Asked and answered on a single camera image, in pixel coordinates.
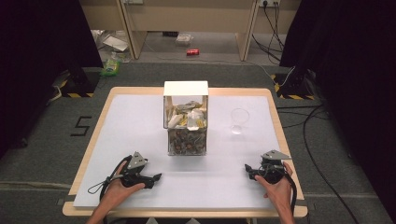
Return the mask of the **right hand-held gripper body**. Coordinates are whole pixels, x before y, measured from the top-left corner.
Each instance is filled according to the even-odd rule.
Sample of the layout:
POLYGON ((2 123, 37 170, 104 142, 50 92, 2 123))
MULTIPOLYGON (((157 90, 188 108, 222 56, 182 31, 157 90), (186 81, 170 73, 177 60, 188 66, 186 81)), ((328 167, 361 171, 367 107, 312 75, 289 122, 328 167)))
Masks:
POLYGON ((270 184, 279 182, 287 173, 283 160, 290 160, 291 156, 277 150, 270 150, 261 154, 261 157, 262 161, 258 175, 270 184))

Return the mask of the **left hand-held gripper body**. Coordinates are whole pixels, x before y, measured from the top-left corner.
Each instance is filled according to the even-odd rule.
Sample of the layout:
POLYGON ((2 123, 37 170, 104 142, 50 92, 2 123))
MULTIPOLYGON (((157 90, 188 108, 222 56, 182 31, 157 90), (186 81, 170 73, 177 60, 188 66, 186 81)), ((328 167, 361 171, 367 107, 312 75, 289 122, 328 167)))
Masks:
POLYGON ((140 183, 145 185, 147 181, 154 181, 152 177, 141 175, 141 171, 145 168, 147 162, 148 160, 137 151, 128 157, 120 172, 121 184, 125 188, 129 188, 140 183))

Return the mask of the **person's right hand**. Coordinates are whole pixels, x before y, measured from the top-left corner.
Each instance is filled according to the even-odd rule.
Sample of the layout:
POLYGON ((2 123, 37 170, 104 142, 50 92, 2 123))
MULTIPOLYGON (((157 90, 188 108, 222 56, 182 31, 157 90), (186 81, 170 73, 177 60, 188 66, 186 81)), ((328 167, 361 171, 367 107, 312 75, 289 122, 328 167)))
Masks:
POLYGON ((268 183, 263 177, 256 175, 256 180, 259 182, 266 190, 263 195, 264 198, 268 198, 273 204, 274 208, 286 208, 291 210, 290 197, 291 197, 291 184, 289 180, 283 176, 283 178, 275 183, 268 183))

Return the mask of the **person's left hand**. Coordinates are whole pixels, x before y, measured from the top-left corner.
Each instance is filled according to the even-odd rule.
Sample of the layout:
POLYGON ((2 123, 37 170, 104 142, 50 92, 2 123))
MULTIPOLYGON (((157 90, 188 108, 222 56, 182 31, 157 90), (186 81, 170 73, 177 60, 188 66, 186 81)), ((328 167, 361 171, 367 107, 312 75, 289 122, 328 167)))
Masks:
POLYGON ((97 206, 96 212, 99 215, 106 215, 109 211, 123 203, 129 196, 138 192, 144 187, 144 183, 138 183, 132 187, 126 188, 118 179, 112 181, 109 184, 105 195, 97 206))

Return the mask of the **white table mat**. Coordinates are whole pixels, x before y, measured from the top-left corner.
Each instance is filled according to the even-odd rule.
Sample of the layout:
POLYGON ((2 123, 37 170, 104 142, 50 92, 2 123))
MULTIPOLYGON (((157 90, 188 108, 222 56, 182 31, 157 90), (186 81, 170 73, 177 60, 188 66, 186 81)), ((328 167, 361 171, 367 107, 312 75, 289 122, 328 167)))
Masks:
POLYGON ((211 96, 208 99, 204 156, 170 156, 160 95, 116 96, 108 109, 74 205, 95 207, 98 183, 126 156, 139 152, 148 160, 143 175, 162 174, 152 189, 125 200, 136 209, 269 209, 263 187, 248 178, 245 164, 257 169, 261 154, 280 145, 265 96, 211 96), (231 113, 244 108, 250 118, 233 134, 231 113))

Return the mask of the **wooden table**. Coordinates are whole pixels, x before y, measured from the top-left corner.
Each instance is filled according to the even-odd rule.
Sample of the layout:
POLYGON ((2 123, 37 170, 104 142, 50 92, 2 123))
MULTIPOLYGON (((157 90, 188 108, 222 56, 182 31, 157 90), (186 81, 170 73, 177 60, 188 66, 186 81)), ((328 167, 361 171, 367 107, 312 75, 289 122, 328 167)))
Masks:
MULTIPOLYGON (((275 126, 276 138, 280 145, 278 151, 289 153, 288 144, 284 136, 281 123, 276 112, 276 106, 272 93, 267 89, 243 89, 243 88, 211 88, 209 89, 209 97, 211 96, 265 96, 269 101, 270 116, 275 126)), ((70 193, 76 199, 82 179, 88 167, 88 163, 92 156, 94 146, 98 135, 104 124, 106 114, 113 99, 121 94, 130 95, 160 95, 163 98, 163 88, 161 87, 116 87, 112 89, 107 96, 106 103, 99 117, 97 125, 93 131, 92 138, 86 149, 85 155, 79 166, 75 181, 70 189, 70 193)), ((67 216, 87 216, 94 207, 77 208, 74 201, 64 205, 64 214, 67 216)), ((209 209, 187 209, 187 210, 171 210, 171 209, 136 209, 125 208, 121 204, 112 211, 114 217, 273 217, 276 215, 275 209, 271 206, 269 209, 230 209, 230 210, 209 210, 209 209)))

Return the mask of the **clear plastic cup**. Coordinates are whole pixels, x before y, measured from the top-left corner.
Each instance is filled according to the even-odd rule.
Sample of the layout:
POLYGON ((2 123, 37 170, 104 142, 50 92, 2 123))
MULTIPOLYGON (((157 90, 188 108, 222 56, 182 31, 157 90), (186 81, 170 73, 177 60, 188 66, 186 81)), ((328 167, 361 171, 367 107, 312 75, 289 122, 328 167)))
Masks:
POLYGON ((231 113, 233 125, 231 131, 233 134, 241 134, 243 126, 248 122, 250 115, 244 108, 235 108, 231 113))

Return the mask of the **clear box with white lid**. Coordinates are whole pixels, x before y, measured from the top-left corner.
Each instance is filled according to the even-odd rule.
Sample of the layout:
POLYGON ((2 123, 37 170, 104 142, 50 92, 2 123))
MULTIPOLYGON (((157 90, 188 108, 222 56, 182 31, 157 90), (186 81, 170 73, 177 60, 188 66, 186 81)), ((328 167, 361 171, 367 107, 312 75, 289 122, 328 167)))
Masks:
POLYGON ((207 81, 164 82, 163 127, 170 156, 206 154, 207 118, 207 81))

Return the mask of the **pile of snack packets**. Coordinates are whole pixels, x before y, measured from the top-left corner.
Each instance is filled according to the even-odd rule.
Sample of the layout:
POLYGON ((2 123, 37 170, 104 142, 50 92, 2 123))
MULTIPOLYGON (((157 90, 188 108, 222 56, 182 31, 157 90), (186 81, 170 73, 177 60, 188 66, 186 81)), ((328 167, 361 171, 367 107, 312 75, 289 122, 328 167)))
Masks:
POLYGON ((168 105, 164 112, 164 128, 197 131, 207 126, 206 117, 205 105, 196 101, 181 105, 168 105))

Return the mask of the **black striped stand base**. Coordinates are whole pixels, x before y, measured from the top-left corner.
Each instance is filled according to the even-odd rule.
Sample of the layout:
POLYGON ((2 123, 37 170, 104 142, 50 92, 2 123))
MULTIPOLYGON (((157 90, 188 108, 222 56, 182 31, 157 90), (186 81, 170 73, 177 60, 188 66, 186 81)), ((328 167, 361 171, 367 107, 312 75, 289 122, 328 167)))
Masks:
POLYGON ((271 75, 276 96, 281 99, 313 100, 314 93, 304 75, 295 75, 292 70, 271 75))
POLYGON ((93 97, 96 86, 100 79, 100 72, 91 68, 83 69, 83 78, 72 75, 64 70, 58 80, 60 83, 53 84, 52 88, 58 96, 68 98, 93 97))

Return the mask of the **green snack packet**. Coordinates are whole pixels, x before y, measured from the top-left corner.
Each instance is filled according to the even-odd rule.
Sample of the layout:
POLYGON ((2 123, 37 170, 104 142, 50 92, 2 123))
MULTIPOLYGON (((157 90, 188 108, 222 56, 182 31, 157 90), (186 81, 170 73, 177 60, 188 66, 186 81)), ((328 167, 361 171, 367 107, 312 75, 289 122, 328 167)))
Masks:
POLYGON ((119 73, 120 62, 108 59, 104 65, 104 68, 101 70, 100 75, 104 77, 114 77, 119 73))

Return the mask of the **black curtain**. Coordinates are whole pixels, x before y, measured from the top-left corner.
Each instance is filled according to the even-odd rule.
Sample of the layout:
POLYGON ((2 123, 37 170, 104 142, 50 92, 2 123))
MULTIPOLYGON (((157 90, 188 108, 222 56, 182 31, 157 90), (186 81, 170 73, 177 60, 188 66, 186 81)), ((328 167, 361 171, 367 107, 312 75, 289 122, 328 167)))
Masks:
POLYGON ((352 156, 396 222, 396 0, 301 0, 281 63, 315 72, 352 156))
POLYGON ((29 132, 58 75, 101 65, 79 0, 0 0, 0 158, 29 132))

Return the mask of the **white plastic bag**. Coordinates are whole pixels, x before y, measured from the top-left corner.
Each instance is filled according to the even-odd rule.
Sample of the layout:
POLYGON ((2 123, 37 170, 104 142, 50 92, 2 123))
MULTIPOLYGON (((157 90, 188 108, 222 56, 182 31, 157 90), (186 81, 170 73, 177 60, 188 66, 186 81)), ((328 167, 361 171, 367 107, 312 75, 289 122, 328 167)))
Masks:
POLYGON ((103 62, 115 60, 129 63, 132 60, 124 31, 91 30, 93 40, 103 62))

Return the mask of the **clear plastic container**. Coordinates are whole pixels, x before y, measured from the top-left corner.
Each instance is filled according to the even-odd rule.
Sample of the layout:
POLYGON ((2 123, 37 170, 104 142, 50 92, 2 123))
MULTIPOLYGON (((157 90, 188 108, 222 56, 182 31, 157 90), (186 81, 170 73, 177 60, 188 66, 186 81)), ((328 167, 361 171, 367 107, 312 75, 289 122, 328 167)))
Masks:
POLYGON ((187 47, 191 44, 193 36, 189 34, 179 34, 175 40, 175 44, 179 47, 187 47))

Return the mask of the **wooden desk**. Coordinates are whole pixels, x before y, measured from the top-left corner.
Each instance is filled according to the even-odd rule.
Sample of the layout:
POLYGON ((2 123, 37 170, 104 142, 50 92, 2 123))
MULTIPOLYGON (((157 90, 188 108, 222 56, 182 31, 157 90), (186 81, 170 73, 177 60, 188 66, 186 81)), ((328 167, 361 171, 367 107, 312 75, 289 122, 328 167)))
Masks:
POLYGON ((78 0, 93 30, 122 30, 134 60, 152 31, 232 33, 239 58, 248 58, 251 36, 285 35, 302 0, 280 0, 259 7, 259 0, 78 0))

